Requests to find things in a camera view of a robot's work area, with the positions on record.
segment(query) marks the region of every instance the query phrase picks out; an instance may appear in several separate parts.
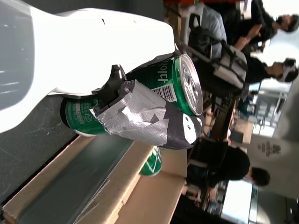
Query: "computer monitor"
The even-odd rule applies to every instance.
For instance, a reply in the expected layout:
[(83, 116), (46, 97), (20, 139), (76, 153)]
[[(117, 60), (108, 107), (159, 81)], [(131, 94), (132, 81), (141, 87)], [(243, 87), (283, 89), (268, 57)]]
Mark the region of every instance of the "computer monitor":
[(252, 195), (252, 183), (229, 181), (221, 218), (236, 224), (248, 224)]

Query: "can pull tab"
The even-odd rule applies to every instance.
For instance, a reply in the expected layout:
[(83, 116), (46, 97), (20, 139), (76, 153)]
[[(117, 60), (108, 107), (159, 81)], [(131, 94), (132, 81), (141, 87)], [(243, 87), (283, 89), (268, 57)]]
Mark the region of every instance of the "can pull tab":
[(193, 81), (192, 76), (188, 76), (188, 85), (189, 85), (189, 89), (190, 89), (192, 98), (197, 103), (198, 102), (198, 92), (196, 90), (195, 83)]

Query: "cardboard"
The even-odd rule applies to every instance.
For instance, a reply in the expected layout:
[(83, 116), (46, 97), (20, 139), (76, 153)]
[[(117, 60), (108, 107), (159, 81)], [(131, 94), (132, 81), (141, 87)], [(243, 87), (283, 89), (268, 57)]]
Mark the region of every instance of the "cardboard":
[(18, 215), (92, 140), (93, 137), (79, 136), (69, 144), (65, 150), (3, 207), (6, 221), (15, 224)]
[(242, 119), (237, 120), (235, 130), (244, 134), (243, 143), (249, 144), (251, 142), (253, 126), (254, 124), (249, 121)]
[[(7, 224), (15, 224), (26, 206), (92, 139), (78, 137), (15, 195), (3, 208)], [(187, 155), (186, 150), (162, 150), (161, 171), (154, 177), (140, 176), (153, 149), (134, 142), (76, 224), (168, 224), (185, 185)]]

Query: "black shirt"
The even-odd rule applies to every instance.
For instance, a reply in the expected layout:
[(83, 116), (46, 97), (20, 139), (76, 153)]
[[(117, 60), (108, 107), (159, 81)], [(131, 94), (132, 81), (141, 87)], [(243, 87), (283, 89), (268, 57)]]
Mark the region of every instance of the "black shirt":
[(267, 65), (265, 63), (262, 63), (257, 58), (251, 57), (247, 54), (245, 54), (245, 56), (246, 56), (247, 66), (248, 66), (245, 83), (247, 84), (259, 83), (264, 79), (274, 77), (267, 73), (265, 69)]
[(209, 187), (214, 188), (220, 181), (241, 180), (248, 173), (250, 161), (240, 148), (228, 147), (221, 167), (211, 176)]
[(251, 19), (248, 20), (241, 20), (241, 12), (235, 8), (235, 4), (212, 3), (209, 7), (221, 14), (229, 45), (234, 45), (241, 36), (247, 36), (250, 29), (257, 24), (263, 26), (260, 30), (261, 36), (253, 38), (250, 44), (267, 41), (276, 34), (272, 26), (274, 20), (265, 11), (262, 0), (252, 0)]
[(250, 44), (264, 42), (275, 36), (276, 31), (273, 28), (274, 19), (265, 11), (262, 0), (252, 0), (251, 19), (243, 20), (238, 25), (239, 37), (246, 36), (250, 29), (257, 24), (262, 24), (260, 30), (261, 36), (257, 36), (250, 41)]

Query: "beer can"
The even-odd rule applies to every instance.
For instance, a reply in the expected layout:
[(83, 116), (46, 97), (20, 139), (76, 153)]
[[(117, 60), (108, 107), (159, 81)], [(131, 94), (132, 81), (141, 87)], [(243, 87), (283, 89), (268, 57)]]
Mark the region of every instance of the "beer can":
[(104, 127), (93, 114), (93, 108), (102, 108), (99, 96), (85, 99), (67, 99), (65, 118), (71, 129), (83, 136), (95, 136), (105, 133)]
[(172, 57), (127, 74), (187, 115), (199, 116), (203, 110), (199, 77), (187, 54)]
[(162, 161), (160, 147), (155, 146), (151, 155), (148, 157), (147, 161), (142, 167), (140, 174), (143, 176), (155, 176), (160, 172), (161, 167)]

